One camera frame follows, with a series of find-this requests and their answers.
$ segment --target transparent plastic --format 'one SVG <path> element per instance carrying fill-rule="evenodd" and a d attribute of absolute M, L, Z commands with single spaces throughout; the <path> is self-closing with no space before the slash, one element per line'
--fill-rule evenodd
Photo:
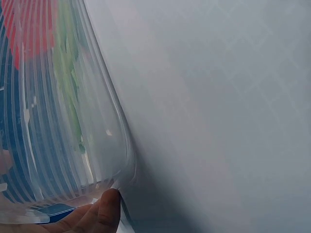
<path fill-rule="evenodd" d="M 80 0 L 2 0 L 0 223 L 43 223 L 132 178 L 129 132 Z"/>

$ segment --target finger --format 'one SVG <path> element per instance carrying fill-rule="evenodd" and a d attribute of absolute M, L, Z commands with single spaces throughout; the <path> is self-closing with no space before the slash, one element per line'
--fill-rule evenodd
<path fill-rule="evenodd" d="M 72 228 L 75 233 L 87 233 L 92 229 L 97 221 L 98 209 L 100 202 L 96 202 L 88 210 L 88 212 L 81 218 L 77 224 Z"/>
<path fill-rule="evenodd" d="M 118 190 L 109 189 L 103 193 L 93 233 L 117 232 L 121 215 L 120 202 L 121 197 Z"/>
<path fill-rule="evenodd" d="M 88 212 L 91 207 L 91 204 L 81 206 L 62 220 L 56 223 L 43 224 L 42 227 L 44 227 L 51 233 L 63 233 L 65 231 L 68 231 L 72 229 L 82 219 L 82 217 Z"/>
<path fill-rule="evenodd" d="M 0 175 L 3 175 L 9 171 L 13 161 L 8 150 L 0 151 Z"/>

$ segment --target clear plastic container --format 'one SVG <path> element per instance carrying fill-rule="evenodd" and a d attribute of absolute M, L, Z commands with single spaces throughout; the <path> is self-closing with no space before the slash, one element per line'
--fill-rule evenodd
<path fill-rule="evenodd" d="M 43 223 L 132 179 L 127 125 L 79 0 L 2 0 L 0 223 Z"/>

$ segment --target white wall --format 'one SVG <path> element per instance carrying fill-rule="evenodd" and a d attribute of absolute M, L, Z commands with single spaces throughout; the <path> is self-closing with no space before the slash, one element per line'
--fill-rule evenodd
<path fill-rule="evenodd" d="M 86 6 L 150 175 L 127 196 L 141 232 L 310 232 L 309 1 Z"/>

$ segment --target hand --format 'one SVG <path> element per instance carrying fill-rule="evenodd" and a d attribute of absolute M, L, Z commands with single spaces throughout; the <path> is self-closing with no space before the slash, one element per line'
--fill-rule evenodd
<path fill-rule="evenodd" d="M 109 189 L 95 204 L 74 210 L 50 224 L 1 225 L 3 233 L 115 233 L 120 221 L 120 193 Z"/>

